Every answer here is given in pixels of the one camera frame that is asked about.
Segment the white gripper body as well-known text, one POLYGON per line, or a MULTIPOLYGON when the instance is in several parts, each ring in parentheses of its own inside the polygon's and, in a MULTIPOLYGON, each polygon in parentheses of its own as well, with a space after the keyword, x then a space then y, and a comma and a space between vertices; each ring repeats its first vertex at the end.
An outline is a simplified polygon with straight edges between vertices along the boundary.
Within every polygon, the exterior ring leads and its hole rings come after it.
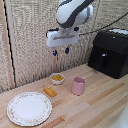
POLYGON ((69 34, 61 34, 59 31, 48 31, 46 33, 46 45, 48 47, 56 47, 77 43, 79 32, 74 31, 69 34))

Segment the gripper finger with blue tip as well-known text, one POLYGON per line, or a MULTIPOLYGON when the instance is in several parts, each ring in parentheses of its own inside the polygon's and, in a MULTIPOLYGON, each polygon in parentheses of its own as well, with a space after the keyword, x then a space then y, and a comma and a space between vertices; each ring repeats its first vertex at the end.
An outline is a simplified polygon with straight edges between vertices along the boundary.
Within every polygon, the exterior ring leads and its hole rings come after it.
POLYGON ((69 54, 69 51, 70 51, 70 48, 69 47, 66 47, 65 54, 69 54))
POLYGON ((58 55, 58 53, 57 53, 57 50, 53 50, 53 56, 57 56, 58 55))

